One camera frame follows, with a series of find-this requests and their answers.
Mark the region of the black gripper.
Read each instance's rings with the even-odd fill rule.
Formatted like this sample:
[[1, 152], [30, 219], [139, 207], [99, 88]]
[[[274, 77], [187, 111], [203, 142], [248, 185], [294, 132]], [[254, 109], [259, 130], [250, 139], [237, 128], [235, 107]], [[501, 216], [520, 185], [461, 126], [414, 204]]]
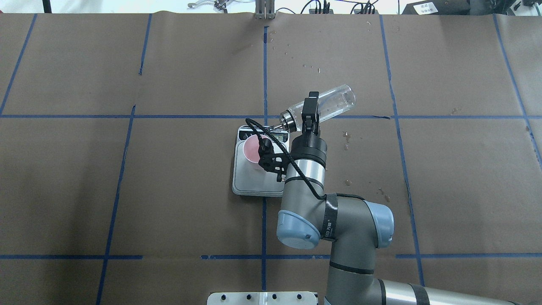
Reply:
[[290, 155], [296, 160], [312, 160], [326, 166], [327, 143], [318, 135], [320, 132], [319, 92], [309, 92], [304, 99], [301, 111], [302, 135], [295, 137], [291, 143]]

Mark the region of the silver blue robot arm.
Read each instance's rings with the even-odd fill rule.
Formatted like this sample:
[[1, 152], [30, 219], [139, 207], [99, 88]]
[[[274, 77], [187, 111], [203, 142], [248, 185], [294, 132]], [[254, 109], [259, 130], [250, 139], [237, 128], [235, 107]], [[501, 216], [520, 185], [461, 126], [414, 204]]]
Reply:
[[327, 144], [320, 137], [319, 93], [310, 92], [294, 138], [279, 168], [285, 178], [277, 239], [287, 247], [313, 249], [331, 243], [326, 305], [509, 305], [511, 301], [398, 283], [374, 276], [378, 249], [390, 245], [394, 216], [385, 205], [352, 194], [325, 193]]

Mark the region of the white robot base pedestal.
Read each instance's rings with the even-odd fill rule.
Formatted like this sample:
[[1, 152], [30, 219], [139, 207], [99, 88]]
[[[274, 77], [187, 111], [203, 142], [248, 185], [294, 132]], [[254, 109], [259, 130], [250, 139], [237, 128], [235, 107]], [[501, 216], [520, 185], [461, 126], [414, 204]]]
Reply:
[[311, 291], [260, 291], [212, 293], [207, 305], [318, 305], [317, 293]]

